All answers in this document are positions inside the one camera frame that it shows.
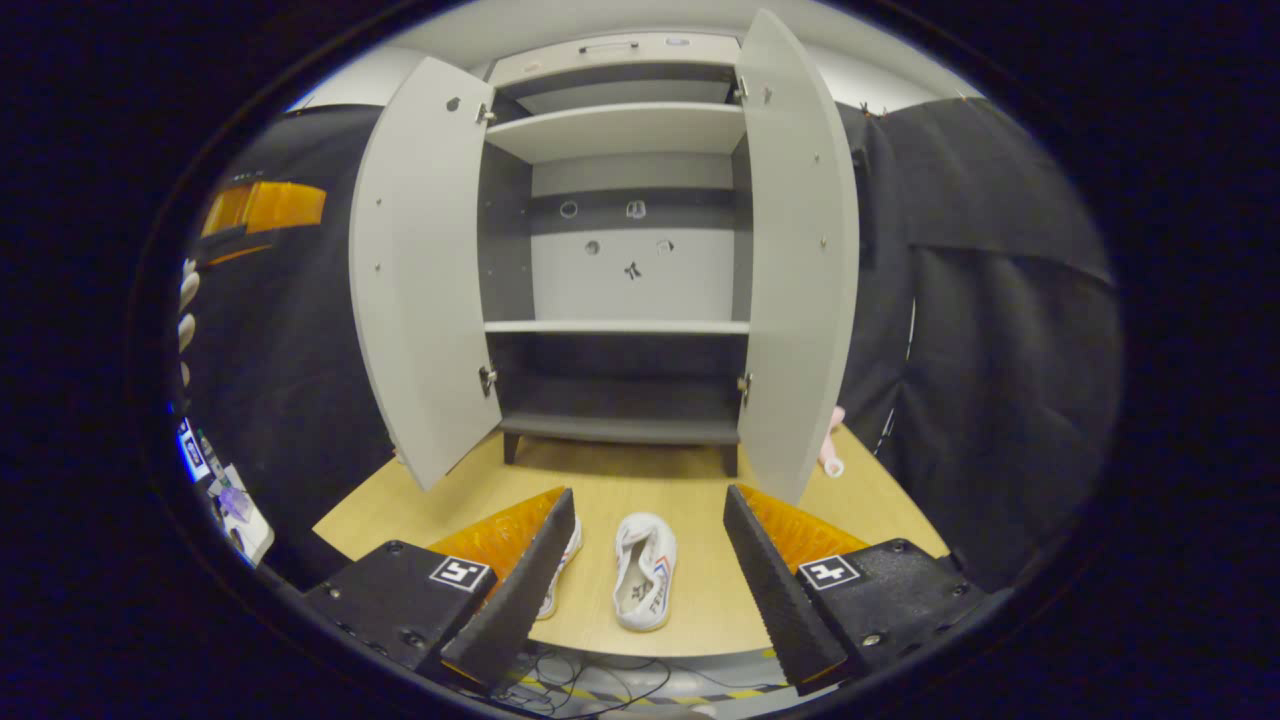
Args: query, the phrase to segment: cabinet door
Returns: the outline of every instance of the cabinet door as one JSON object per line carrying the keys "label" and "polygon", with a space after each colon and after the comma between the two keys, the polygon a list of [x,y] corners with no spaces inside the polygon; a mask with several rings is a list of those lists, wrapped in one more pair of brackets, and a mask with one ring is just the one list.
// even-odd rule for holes
{"label": "cabinet door", "polygon": [[756,483],[795,502],[840,391],[858,293],[858,193],[836,104],[800,41],[760,10],[736,70],[751,156],[750,388],[739,434]]}
{"label": "cabinet door", "polygon": [[422,489],[498,424],[476,260],[493,88],[428,58],[383,110],[351,211],[360,350],[392,441]]}

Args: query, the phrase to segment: black fabric backdrop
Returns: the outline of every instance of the black fabric backdrop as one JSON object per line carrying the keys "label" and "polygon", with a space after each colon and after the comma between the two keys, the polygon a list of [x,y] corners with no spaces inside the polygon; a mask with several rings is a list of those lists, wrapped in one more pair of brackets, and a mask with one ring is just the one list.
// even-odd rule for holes
{"label": "black fabric backdrop", "polygon": [[1123,372],[1102,240],[1052,159],[987,101],[842,111],[865,155],[873,259],[859,273],[846,424],[993,591],[1042,559],[1097,487]]}
{"label": "black fabric backdrop", "polygon": [[274,247],[202,272],[189,306],[189,418],[271,523],[265,562],[302,589],[347,562],[311,527],[392,457],[347,266],[356,172],[380,113],[291,113],[227,169],[326,191],[321,223],[261,233]]}

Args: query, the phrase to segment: sneaker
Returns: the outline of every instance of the sneaker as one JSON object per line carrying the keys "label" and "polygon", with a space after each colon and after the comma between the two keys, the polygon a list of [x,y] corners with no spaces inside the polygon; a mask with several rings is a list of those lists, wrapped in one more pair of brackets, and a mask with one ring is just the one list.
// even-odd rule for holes
{"label": "sneaker", "polygon": [[618,556],[618,583],[613,587],[618,623],[640,633],[666,625],[676,571],[671,527],[652,512],[632,512],[622,519],[613,547]]}
{"label": "sneaker", "polygon": [[568,544],[564,546],[564,555],[561,555],[561,564],[556,568],[556,574],[552,577],[552,584],[547,588],[547,597],[543,598],[543,607],[538,611],[538,619],[545,620],[556,614],[556,585],[559,583],[559,574],[568,565],[570,560],[577,555],[577,551],[582,547],[582,523],[577,520],[577,515],[573,515],[573,534],[568,537]]}

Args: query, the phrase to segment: black cable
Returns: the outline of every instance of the black cable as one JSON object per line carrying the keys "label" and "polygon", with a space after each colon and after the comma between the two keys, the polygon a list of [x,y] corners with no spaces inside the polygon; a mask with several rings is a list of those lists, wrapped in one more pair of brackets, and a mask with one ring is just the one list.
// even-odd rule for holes
{"label": "black cable", "polygon": [[643,696],[640,696],[640,697],[637,697],[635,700],[627,701],[625,705],[622,705],[622,707],[617,707],[617,708],[612,708],[611,707],[609,710],[626,710],[626,708],[631,707],[632,703],[636,703],[636,702],[639,702],[639,701],[641,701],[641,700],[652,696],[653,693],[660,691],[662,688],[667,687],[667,683],[671,682],[671,665],[667,665],[664,661],[660,661],[660,660],[659,660],[659,662],[662,662],[662,666],[667,669],[667,676],[663,678],[662,682],[658,683],[657,687],[654,687],[652,691],[644,693]]}
{"label": "black cable", "polygon": [[572,683],[570,683],[568,691],[564,693],[564,701],[552,708],[552,712],[550,712],[552,716],[554,716],[556,712],[559,711],[559,708],[564,707],[566,705],[568,705],[568,702],[571,700],[573,700],[573,691],[577,688],[577,679],[582,676],[584,671],[586,671],[586,664],[585,662],[580,662],[579,666],[577,666],[577,673],[573,673],[573,680],[572,680]]}
{"label": "black cable", "polygon": [[750,689],[755,689],[755,688],[760,688],[760,687],[772,684],[772,683],[755,683],[755,684],[751,684],[751,685],[731,685],[728,683],[722,683],[722,682],[717,680],[716,678],[712,678],[710,675],[708,675],[705,673],[701,673],[699,670],[694,670],[692,667],[685,667],[684,665],[676,665],[675,662],[672,662],[671,666],[675,667],[675,669],[677,669],[677,670],[684,670],[685,673],[692,673],[694,675],[698,675],[700,678],[705,678],[705,679],[716,683],[717,685],[719,685],[722,688],[733,688],[733,689],[750,691]]}
{"label": "black cable", "polygon": [[[553,653],[552,650],[544,650],[543,652],[538,653],[538,656],[534,657],[534,662],[532,662],[530,670],[534,673],[535,676],[540,676],[540,673],[539,673],[539,669],[538,669],[539,662],[541,662],[544,659],[547,659],[552,653]],[[554,701],[550,697],[550,692],[548,692],[547,689],[534,689],[534,688],[527,688],[527,687],[522,687],[522,685],[518,685],[518,684],[517,685],[512,685],[512,687],[520,687],[520,688],[522,688],[525,692],[527,692],[532,697],[518,696],[518,694],[511,692],[511,688],[507,688],[507,689],[502,691],[500,693],[490,696],[489,700],[493,700],[494,702],[502,703],[502,705],[504,705],[507,707],[515,707],[515,708],[518,708],[518,710],[524,710],[526,712],[531,712],[531,714],[536,714],[536,715],[543,715],[543,716],[547,715],[547,711],[554,712],[556,705],[554,705]],[[530,708],[529,707],[530,703],[538,703],[538,705],[543,705],[545,707]]]}
{"label": "black cable", "polygon": [[645,662],[644,665],[636,665],[635,667],[620,667],[617,665],[608,665],[608,664],[603,662],[598,657],[591,659],[591,662],[595,664],[595,665],[598,665],[598,666],[600,666],[600,667],[609,667],[611,670],[623,670],[626,673],[631,673],[631,671],[635,671],[635,670],[644,670],[645,667],[653,665],[654,662],[658,662],[658,659],[657,657],[650,657],[649,662]]}
{"label": "black cable", "polygon": [[635,693],[631,692],[631,685],[628,685],[626,680],[623,680],[617,674],[614,674],[613,670],[609,670],[608,667],[604,667],[603,665],[600,666],[600,670],[604,671],[604,673],[607,673],[608,675],[611,675],[614,680],[618,682],[620,685],[622,685],[622,689],[627,691],[627,702],[631,702],[631,698],[635,697]]}
{"label": "black cable", "polygon": [[[547,653],[547,655],[544,655],[544,656],[539,657],[539,659],[538,659],[538,661],[536,661],[536,662],[534,662],[534,675],[535,675],[535,676],[538,678],[538,682],[539,682],[539,683],[541,683],[541,682],[543,682],[543,670],[541,670],[541,662],[543,662],[543,660],[544,660],[544,659],[547,659],[548,656],[552,656],[552,655],[554,655],[554,653],[553,653],[553,652],[549,652],[549,653]],[[570,662],[570,661],[568,661],[567,659],[564,659],[564,657],[561,657],[561,656],[558,656],[558,655],[554,655],[554,656],[556,656],[556,657],[557,657],[558,660],[563,661],[563,662],[564,662],[566,665],[568,665],[568,678],[566,678],[566,679],[563,679],[563,680],[554,680],[554,679],[553,679],[553,680],[550,682],[550,684],[552,684],[552,685],[563,685],[563,684],[566,684],[566,683],[568,683],[568,682],[571,682],[571,680],[573,679],[573,664],[572,664],[572,662]]]}

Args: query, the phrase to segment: white cabinet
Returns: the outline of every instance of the white cabinet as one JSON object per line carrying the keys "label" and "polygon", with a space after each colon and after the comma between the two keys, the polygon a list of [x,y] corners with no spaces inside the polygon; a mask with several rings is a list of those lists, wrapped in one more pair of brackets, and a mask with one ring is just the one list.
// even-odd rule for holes
{"label": "white cabinet", "polygon": [[723,102],[737,54],[737,40],[724,35],[608,35],[503,58],[488,79],[531,113],[653,100]]}
{"label": "white cabinet", "polygon": [[576,47],[596,42],[502,60],[493,85],[424,60],[379,119],[351,278],[387,425],[424,488],[497,427],[508,460],[520,434],[544,434],[719,445],[735,471],[741,441],[762,489],[795,501],[856,295],[856,192],[835,102],[762,10],[741,51],[733,41],[733,67],[727,45],[660,50],[708,53],[685,60],[740,78],[739,101],[486,117],[512,68],[568,74],[591,55]]}

